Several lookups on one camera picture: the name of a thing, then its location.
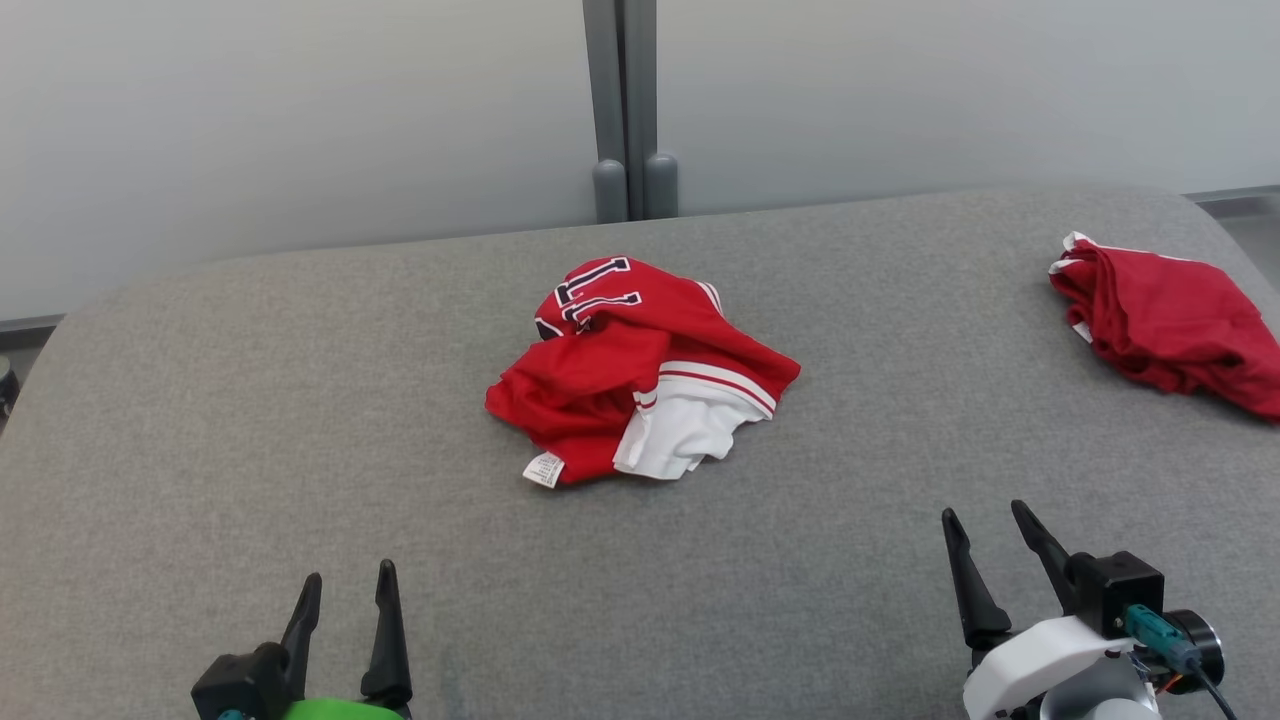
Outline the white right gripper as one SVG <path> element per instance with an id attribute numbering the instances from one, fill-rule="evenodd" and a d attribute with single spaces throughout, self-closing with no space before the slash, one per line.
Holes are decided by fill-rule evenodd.
<path id="1" fill-rule="evenodd" d="M 1070 555 L 1025 501 L 1012 500 L 1010 509 L 1062 611 L 1075 612 Z M 941 523 L 965 646 L 991 651 L 963 687 L 969 720 L 1164 720 L 1160 694 L 1196 692 L 1224 706 L 1221 676 L 1210 670 L 1221 659 L 1219 638 L 1198 615 L 1161 615 L 1199 648 L 1202 670 L 1196 675 L 1171 673 L 1128 633 L 1106 639 L 1075 616 L 1044 620 L 1012 638 L 1012 621 L 974 564 L 956 512 L 945 509 Z"/>

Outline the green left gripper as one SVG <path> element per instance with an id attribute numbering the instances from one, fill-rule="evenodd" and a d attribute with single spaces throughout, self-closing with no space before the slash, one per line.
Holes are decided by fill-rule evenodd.
<path id="1" fill-rule="evenodd" d="M 323 597 L 319 571 L 308 574 L 282 637 L 287 653 L 283 678 L 289 701 L 294 702 L 283 720 L 412 720 L 408 710 L 413 697 L 404 616 L 396 565 L 383 559 L 379 565 L 375 605 L 378 625 L 371 659 L 361 678 L 364 700 L 303 700 L 308 670 L 310 642 L 317 626 Z"/>

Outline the red shorts with white stripe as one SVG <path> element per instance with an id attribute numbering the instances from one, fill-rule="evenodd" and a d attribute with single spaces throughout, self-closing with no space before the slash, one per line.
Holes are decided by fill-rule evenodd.
<path id="1" fill-rule="evenodd" d="M 1221 269 L 1071 232 L 1048 279 L 1068 325 L 1129 380 L 1215 395 L 1280 427 L 1280 341 Z"/>

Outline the red white number jersey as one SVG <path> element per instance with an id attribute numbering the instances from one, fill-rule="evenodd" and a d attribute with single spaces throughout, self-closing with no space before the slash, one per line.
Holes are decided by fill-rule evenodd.
<path id="1" fill-rule="evenodd" d="M 718 290 L 634 258 L 573 269 L 534 316 L 539 341 L 486 410 L 539 455 L 547 488 L 614 474 L 677 480 L 722 460 L 740 427 L 773 419 L 801 368 L 737 329 Z"/>

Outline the grey fabric sofa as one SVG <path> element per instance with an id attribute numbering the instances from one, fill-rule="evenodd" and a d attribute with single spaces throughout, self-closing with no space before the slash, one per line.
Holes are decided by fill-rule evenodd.
<path id="1" fill-rule="evenodd" d="M 353 697 L 399 569 L 431 720 L 965 720 L 940 524 L 1018 626 L 1059 607 L 1010 512 L 1126 550 L 1201 612 L 1244 720 L 1280 720 L 1280 428 L 1103 365 L 1062 237 L 1280 292 L 1157 190 L 936 193 L 248 258 L 52 332 L 0 434 L 0 720 L 193 720 L 221 653 L 324 578 L 308 691 Z M 572 268 L 710 282 L 803 365 L 773 421 L 675 483 L 554 492 L 483 406 Z"/>

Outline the grey metal partition post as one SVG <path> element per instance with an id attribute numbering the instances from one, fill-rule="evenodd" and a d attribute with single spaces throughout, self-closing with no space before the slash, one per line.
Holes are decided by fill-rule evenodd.
<path id="1" fill-rule="evenodd" d="M 678 215 L 678 164 L 659 147 L 657 0 L 581 0 L 595 124 L 596 223 Z"/>

